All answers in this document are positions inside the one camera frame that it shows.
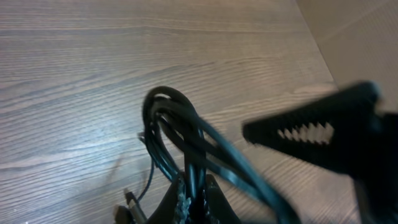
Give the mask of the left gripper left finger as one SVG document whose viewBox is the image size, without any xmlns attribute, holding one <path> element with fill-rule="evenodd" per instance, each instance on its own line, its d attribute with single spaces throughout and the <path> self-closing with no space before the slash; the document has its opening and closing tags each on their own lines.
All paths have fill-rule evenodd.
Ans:
<svg viewBox="0 0 398 224">
<path fill-rule="evenodd" d="M 171 186 L 146 224 L 185 224 L 189 219 L 190 199 L 186 193 L 184 174 L 172 181 Z"/>
</svg>

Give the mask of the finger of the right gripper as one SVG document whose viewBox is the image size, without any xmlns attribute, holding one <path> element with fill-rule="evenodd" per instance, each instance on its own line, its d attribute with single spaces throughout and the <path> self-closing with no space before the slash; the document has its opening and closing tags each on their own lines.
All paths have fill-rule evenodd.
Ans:
<svg viewBox="0 0 398 224">
<path fill-rule="evenodd" d="M 397 113 L 377 109 L 366 81 L 309 104 L 248 121 L 243 136 L 318 167 L 350 176 L 363 218 L 397 217 Z"/>
</svg>

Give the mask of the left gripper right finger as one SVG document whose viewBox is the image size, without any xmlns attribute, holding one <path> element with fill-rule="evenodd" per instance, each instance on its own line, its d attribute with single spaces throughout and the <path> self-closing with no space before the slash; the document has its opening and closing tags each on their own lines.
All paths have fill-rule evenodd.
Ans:
<svg viewBox="0 0 398 224">
<path fill-rule="evenodd" d="M 240 219 L 211 174 L 206 175 L 205 187 L 205 210 L 208 223 L 241 224 Z"/>
</svg>

